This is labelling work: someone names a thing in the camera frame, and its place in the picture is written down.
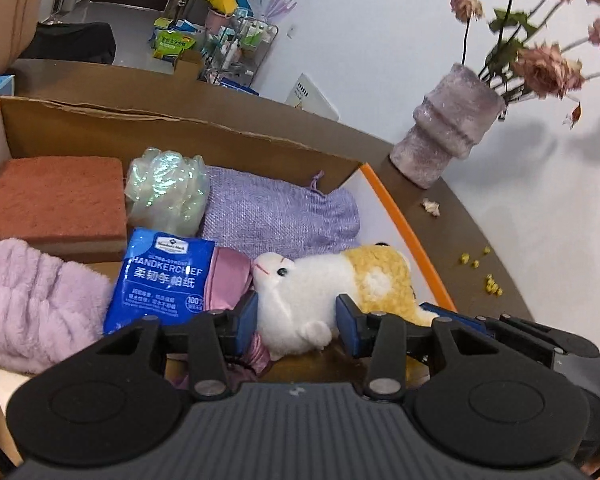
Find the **pink satin bow scrunchie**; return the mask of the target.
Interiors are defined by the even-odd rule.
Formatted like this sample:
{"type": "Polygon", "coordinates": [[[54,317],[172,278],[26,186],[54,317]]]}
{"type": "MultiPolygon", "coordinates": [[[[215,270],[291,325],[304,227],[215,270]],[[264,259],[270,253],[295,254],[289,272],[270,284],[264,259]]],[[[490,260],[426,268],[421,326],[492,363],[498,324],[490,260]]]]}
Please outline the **pink satin bow scrunchie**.
{"type": "MultiPolygon", "coordinates": [[[[215,246],[206,282],[204,312],[233,310],[246,292],[252,291],[251,259],[238,250],[215,246]]],[[[254,334],[250,348],[236,363],[228,363],[228,379],[235,389],[242,382],[255,382],[271,366],[268,349],[259,334],[254,334]]]]}

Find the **iridescent plastic bag ball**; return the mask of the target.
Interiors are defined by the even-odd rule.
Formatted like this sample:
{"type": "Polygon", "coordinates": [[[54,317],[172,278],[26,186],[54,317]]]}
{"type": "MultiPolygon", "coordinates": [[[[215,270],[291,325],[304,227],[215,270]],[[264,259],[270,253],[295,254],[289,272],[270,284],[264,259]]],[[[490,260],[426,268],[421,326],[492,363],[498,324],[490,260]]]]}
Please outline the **iridescent plastic bag ball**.
{"type": "Polygon", "coordinates": [[[130,163],[124,195],[130,226],[192,237],[207,209],[209,170],[200,155],[148,148],[130,163]]]}

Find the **terracotta sponge block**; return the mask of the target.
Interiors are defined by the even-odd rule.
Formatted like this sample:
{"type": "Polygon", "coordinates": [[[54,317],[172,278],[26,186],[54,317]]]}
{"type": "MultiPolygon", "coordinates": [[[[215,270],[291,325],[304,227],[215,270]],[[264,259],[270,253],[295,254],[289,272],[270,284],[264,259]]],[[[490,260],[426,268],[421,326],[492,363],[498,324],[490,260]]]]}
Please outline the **terracotta sponge block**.
{"type": "Polygon", "coordinates": [[[126,248],[123,168],[98,156],[13,158],[0,170],[0,240],[52,256],[116,261],[126,248]]]}

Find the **small brown cardboard box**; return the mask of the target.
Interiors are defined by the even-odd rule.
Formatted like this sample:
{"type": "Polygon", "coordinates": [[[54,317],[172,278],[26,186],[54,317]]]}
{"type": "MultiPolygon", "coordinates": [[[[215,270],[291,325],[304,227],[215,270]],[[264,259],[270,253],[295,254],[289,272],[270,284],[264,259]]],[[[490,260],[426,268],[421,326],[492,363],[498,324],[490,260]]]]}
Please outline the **small brown cardboard box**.
{"type": "Polygon", "coordinates": [[[204,71],[204,58],[195,50],[185,50],[174,63],[173,76],[181,80],[198,80],[204,71]]]}

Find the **white flat board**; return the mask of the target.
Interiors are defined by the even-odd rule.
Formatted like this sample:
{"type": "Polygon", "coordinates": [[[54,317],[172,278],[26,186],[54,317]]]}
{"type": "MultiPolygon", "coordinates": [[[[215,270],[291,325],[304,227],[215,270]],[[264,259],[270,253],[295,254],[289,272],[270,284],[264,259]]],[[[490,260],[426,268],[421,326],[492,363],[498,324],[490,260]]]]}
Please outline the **white flat board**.
{"type": "Polygon", "coordinates": [[[314,82],[302,73],[289,91],[285,103],[296,110],[338,122],[340,116],[314,82]]]}

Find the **purple drawstring pouch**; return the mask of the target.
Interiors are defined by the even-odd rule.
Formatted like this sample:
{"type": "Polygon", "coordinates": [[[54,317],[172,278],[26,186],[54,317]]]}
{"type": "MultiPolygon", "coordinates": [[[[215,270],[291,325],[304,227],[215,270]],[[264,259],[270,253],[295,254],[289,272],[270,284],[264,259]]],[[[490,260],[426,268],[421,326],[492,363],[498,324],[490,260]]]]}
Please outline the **purple drawstring pouch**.
{"type": "Polygon", "coordinates": [[[360,215],[344,188],[323,193],[234,169],[209,168],[210,194],[199,235],[253,259],[331,254],[358,246],[360,215]]]}

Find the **pink textured vase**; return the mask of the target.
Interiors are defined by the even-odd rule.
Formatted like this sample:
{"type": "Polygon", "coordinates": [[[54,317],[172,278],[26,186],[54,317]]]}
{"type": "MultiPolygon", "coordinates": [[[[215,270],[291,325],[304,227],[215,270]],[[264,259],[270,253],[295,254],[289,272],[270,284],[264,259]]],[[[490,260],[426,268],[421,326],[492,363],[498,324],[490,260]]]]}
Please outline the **pink textured vase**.
{"type": "Polygon", "coordinates": [[[465,159],[479,144],[505,102],[470,68],[455,63],[413,112],[414,125],[389,159],[419,188],[430,188],[452,159],[465,159]]]}

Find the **yellow flower bits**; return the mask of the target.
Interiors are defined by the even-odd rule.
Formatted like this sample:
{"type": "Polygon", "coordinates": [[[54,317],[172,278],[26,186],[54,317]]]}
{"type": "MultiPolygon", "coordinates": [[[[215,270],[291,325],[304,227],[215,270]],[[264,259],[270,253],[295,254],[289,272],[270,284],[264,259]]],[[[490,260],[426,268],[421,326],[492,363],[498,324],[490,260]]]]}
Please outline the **yellow flower bits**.
{"type": "Polygon", "coordinates": [[[488,295],[501,297],[504,294],[504,289],[498,282],[496,276],[486,267],[483,266],[483,261],[490,262],[494,251],[491,246],[484,246],[477,255],[471,255],[470,252],[461,252],[457,258],[457,263],[461,266],[467,266],[469,269],[481,272],[479,280],[481,289],[488,295]]]}

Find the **dried pink roses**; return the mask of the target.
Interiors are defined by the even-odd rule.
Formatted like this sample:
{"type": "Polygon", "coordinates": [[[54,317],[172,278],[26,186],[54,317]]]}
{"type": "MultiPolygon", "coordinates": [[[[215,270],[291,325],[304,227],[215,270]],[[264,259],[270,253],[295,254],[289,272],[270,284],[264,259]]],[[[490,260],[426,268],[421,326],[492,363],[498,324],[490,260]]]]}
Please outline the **dried pink roses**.
{"type": "Polygon", "coordinates": [[[600,0],[448,0],[460,50],[446,71],[453,122],[484,133],[552,103],[567,128],[600,96],[600,0]]]}

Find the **red orange cardboard box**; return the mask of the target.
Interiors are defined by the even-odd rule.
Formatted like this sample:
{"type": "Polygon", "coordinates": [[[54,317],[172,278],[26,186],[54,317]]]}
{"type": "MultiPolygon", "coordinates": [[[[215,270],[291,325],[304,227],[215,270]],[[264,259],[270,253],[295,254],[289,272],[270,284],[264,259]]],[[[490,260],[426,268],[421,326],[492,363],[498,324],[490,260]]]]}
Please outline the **red orange cardboard box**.
{"type": "Polygon", "coordinates": [[[0,98],[0,347],[45,370],[17,479],[451,479],[406,333],[452,300],[370,166],[217,125],[0,98]]]}

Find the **fallen flower petal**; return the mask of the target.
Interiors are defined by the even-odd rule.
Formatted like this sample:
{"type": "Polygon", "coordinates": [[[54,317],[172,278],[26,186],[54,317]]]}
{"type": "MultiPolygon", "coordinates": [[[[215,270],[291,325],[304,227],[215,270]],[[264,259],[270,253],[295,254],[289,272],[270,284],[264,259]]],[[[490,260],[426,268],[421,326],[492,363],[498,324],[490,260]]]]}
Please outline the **fallen flower petal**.
{"type": "Polygon", "coordinates": [[[428,198],[424,198],[422,200],[422,208],[424,208],[424,211],[426,211],[427,214],[430,214],[430,216],[433,216],[434,218],[440,217],[440,204],[435,200],[428,200],[428,198]]]}

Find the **blue handkerchief tissue pack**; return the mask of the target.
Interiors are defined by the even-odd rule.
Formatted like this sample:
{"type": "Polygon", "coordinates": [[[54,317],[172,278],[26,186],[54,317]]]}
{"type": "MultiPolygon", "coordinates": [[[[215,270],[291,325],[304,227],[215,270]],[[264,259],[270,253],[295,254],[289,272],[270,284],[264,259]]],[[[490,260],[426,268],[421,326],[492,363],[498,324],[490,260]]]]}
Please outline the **blue handkerchief tissue pack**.
{"type": "Polygon", "coordinates": [[[202,312],[214,250],[211,240],[135,229],[102,331],[112,334],[145,316],[178,325],[202,312]]]}

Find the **black bag on floor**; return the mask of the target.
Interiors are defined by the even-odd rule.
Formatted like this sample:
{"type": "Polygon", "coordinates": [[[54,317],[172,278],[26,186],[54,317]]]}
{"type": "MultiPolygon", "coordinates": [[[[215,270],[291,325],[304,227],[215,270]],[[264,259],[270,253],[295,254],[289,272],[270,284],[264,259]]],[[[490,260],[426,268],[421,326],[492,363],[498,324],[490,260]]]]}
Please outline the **black bag on floor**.
{"type": "Polygon", "coordinates": [[[32,41],[19,57],[111,65],[116,52],[108,23],[38,23],[32,41]]]}

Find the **green snack bag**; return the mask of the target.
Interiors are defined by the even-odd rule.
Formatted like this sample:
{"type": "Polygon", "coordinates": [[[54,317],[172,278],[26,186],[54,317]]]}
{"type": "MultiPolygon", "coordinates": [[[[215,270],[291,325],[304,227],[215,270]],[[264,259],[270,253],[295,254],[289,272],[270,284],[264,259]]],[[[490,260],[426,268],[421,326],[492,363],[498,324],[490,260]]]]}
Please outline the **green snack bag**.
{"type": "Polygon", "coordinates": [[[152,56],[159,60],[175,60],[196,44],[192,36],[178,30],[159,30],[152,44],[152,56]]]}

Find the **yellow white plush toy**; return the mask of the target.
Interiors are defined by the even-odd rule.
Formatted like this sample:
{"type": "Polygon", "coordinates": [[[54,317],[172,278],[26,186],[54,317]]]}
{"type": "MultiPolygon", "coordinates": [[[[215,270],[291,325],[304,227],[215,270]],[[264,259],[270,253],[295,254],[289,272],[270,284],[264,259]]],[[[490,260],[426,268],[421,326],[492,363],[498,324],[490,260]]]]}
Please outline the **yellow white plush toy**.
{"type": "Polygon", "coordinates": [[[253,260],[252,276],[258,335],[273,361],[328,347],[340,333],[340,295],[364,313],[391,313],[420,326],[429,326],[437,316],[417,303],[410,264],[388,245],[296,260],[266,252],[253,260]]]}

